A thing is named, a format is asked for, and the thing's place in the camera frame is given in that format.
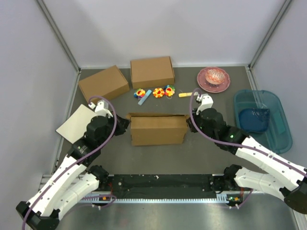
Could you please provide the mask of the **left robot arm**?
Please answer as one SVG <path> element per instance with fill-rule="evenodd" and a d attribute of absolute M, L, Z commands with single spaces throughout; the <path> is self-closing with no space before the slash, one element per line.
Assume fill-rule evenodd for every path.
<path fill-rule="evenodd" d="M 22 229 L 29 226 L 34 230 L 54 230 L 65 214 L 88 193 L 106 189 L 109 173 L 92 162 L 113 136 L 126 132 L 129 123 L 117 115 L 93 117 L 84 135 L 72 144 L 43 188 L 16 206 L 23 220 Z"/>

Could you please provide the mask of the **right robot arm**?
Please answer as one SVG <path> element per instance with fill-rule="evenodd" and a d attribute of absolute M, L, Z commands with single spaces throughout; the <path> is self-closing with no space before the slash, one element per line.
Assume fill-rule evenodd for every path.
<path fill-rule="evenodd" d="M 187 123 L 192 132 L 214 142 L 220 149 L 245 159 L 264 173 L 230 166 L 224 184 L 262 191 L 284 201 L 291 209 L 307 213 L 307 169 L 294 164 L 258 143 L 242 129 L 228 125 L 214 108 L 190 109 Z"/>

